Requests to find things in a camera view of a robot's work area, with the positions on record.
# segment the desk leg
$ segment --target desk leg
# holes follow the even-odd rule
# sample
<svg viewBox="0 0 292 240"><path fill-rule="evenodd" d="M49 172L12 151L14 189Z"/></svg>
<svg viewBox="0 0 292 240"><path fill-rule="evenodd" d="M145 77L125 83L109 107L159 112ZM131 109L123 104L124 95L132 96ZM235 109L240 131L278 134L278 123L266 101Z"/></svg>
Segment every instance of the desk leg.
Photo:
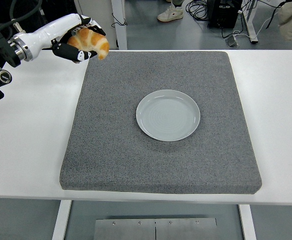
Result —
<svg viewBox="0 0 292 240"><path fill-rule="evenodd" d="M64 240L67 229L71 200L61 200L52 240Z"/></svg>
<svg viewBox="0 0 292 240"><path fill-rule="evenodd" d="M250 205L241 204L239 206L242 231L245 240L257 240L255 226L251 215Z"/></svg>
<svg viewBox="0 0 292 240"><path fill-rule="evenodd" d="M242 6L244 6L248 0L243 0ZM245 7L245 10L242 12L244 15L244 20L246 23L248 35L250 36L250 42L252 44L256 44L258 42L257 34L255 32L255 28L252 24L252 21L256 15L257 11L257 0L252 0L251 4Z"/></svg>

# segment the white cable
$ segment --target white cable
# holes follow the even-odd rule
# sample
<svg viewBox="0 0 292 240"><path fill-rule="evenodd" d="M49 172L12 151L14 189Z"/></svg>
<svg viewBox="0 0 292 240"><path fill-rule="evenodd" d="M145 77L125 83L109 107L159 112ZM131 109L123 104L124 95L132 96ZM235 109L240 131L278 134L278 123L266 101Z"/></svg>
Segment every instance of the white cable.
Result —
<svg viewBox="0 0 292 240"><path fill-rule="evenodd" d="M252 38L252 37L250 37L249 35L244 34L244 33L236 34L235 37L236 37L236 36L239 36L239 35L245 35L245 36L249 37L250 39L256 39L257 36L258 36L258 34L260 33L262 27L265 25L266 21L268 21L268 20L270 20L270 19L271 19L271 17L268 18L268 19L266 19L266 20L264 21L264 23L262 24L261 28L260 28L259 31L257 32L256 37Z"/></svg>

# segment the person's leg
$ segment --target person's leg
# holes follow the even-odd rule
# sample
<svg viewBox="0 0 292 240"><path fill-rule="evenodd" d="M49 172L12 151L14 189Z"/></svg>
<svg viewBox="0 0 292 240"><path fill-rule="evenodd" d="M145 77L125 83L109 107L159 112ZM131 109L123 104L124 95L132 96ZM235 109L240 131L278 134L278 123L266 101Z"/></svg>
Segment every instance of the person's leg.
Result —
<svg viewBox="0 0 292 240"><path fill-rule="evenodd" d="M172 20L182 19L183 18L183 10L182 10L182 2L184 0L172 0L172 3L168 9L159 14L157 19L161 22L170 22Z"/></svg>
<svg viewBox="0 0 292 240"><path fill-rule="evenodd" d="M172 0L172 3L175 5L175 7L181 7L183 2L184 0Z"/></svg>

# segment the black box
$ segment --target black box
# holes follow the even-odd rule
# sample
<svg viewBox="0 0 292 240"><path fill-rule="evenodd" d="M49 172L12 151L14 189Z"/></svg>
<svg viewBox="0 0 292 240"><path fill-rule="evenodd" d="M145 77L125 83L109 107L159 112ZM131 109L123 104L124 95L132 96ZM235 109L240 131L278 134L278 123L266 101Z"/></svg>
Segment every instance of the black box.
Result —
<svg viewBox="0 0 292 240"><path fill-rule="evenodd" d="M209 28L233 29L242 0L208 0Z"/></svg>

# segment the white table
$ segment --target white table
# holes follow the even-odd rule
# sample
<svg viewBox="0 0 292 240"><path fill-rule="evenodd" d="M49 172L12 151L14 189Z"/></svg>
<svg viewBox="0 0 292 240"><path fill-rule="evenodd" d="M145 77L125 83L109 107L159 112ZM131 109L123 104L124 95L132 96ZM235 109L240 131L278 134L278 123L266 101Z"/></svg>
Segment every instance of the white table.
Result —
<svg viewBox="0 0 292 240"><path fill-rule="evenodd" d="M60 167L87 62L42 51L5 66L13 82L1 88L0 198L292 205L292 50L226 52L263 181L256 194L63 190Z"/></svg>

